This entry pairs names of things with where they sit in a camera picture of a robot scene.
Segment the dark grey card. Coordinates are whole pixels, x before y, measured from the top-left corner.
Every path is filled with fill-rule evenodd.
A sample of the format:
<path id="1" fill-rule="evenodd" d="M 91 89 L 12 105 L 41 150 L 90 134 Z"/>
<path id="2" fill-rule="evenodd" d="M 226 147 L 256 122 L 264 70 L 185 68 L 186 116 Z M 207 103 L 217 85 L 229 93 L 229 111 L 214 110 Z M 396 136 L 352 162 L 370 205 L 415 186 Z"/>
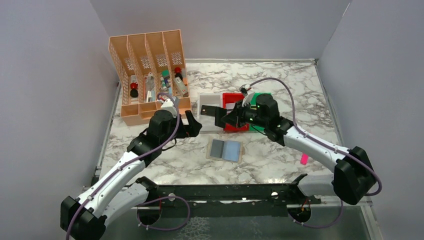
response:
<path id="1" fill-rule="evenodd" d="M 229 114 L 232 112 L 232 109 L 226 109 L 222 107 L 216 107 L 214 113 L 214 125 L 216 127 L 225 129 L 226 125 L 231 122 L 231 116 Z"/>

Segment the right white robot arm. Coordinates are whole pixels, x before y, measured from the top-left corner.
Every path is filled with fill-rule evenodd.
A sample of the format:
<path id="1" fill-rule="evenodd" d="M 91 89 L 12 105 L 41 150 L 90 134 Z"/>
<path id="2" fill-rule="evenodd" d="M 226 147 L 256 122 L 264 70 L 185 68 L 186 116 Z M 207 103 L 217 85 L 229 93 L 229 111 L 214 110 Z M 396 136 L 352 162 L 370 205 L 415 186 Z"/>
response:
<path id="1" fill-rule="evenodd" d="M 277 101 L 270 94 L 256 98 L 256 108 L 243 105 L 240 100 L 231 111 L 222 108 L 216 123 L 241 128 L 246 124 L 263 128 L 269 140 L 300 151 L 320 162 L 331 171 L 328 175 L 305 175 L 296 180 L 300 194 L 310 196 L 337 196 L 343 202 L 356 205 L 377 183 L 365 150 L 348 149 L 325 141 L 280 116 Z"/>

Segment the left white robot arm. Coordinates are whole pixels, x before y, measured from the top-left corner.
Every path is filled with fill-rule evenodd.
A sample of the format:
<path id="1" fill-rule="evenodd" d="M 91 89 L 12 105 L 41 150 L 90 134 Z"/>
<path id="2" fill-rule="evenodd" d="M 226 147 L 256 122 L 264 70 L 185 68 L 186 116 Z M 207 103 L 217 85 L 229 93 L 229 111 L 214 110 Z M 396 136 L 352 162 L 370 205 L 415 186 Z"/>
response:
<path id="1" fill-rule="evenodd" d="M 183 124 L 180 114 L 158 110 L 148 127 L 134 138 L 118 163 L 88 190 L 78 197 L 66 197 L 60 205 L 60 227 L 66 239 L 99 240 L 107 226 L 126 210 L 157 201 L 158 185 L 142 177 L 128 189 L 123 187 L 143 171 L 176 139 L 193 138 L 202 129 L 191 111 L 185 111 L 188 123 Z"/>

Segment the black chip card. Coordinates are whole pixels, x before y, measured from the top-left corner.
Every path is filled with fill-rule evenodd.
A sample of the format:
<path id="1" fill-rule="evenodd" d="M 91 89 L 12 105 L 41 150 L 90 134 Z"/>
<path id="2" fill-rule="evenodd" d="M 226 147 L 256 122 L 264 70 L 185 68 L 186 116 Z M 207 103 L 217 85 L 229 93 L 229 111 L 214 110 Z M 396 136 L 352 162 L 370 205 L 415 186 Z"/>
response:
<path id="1" fill-rule="evenodd" d="M 214 117 L 216 115 L 217 106 L 202 105 L 200 108 L 200 115 Z"/>

